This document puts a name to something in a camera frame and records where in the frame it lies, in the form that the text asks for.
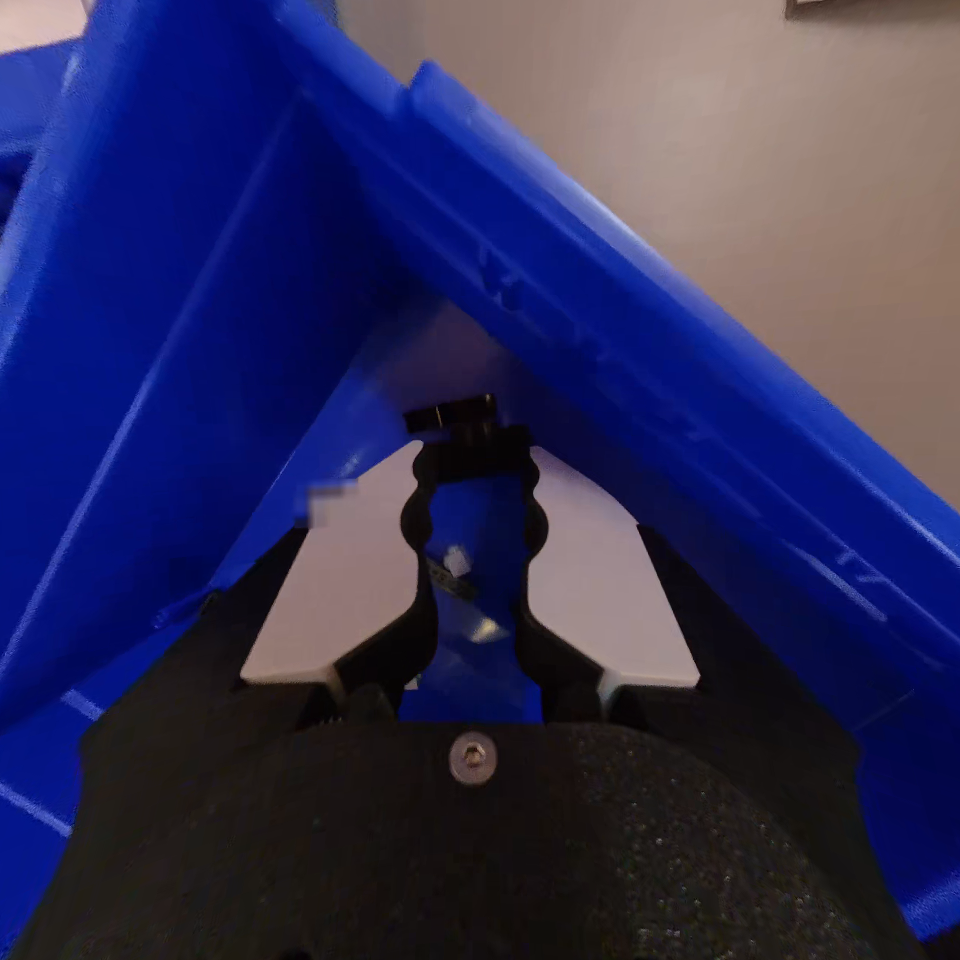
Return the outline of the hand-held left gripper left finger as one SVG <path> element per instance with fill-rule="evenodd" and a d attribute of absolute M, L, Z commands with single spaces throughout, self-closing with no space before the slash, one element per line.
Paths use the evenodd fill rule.
<path fill-rule="evenodd" d="M 409 441 L 357 479 L 311 489 L 306 535 L 242 681 L 322 685 L 342 705 L 367 684 L 402 695 L 431 664 L 439 616 L 429 501 L 415 474 L 423 449 Z"/>

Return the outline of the dark grey long plate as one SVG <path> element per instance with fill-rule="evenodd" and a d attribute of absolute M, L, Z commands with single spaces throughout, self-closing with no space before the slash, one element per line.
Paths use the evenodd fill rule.
<path fill-rule="evenodd" d="M 455 577 L 442 563 L 429 556 L 426 558 L 426 565 L 436 589 L 461 601 L 474 602 L 477 590 L 468 577 Z"/>

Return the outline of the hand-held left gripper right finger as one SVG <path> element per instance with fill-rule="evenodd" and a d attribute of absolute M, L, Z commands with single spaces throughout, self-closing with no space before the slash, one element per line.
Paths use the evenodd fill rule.
<path fill-rule="evenodd" d="M 630 511 L 541 446 L 522 477 L 515 654 L 543 720 L 604 721 L 630 694 L 695 693 L 700 670 Z"/>

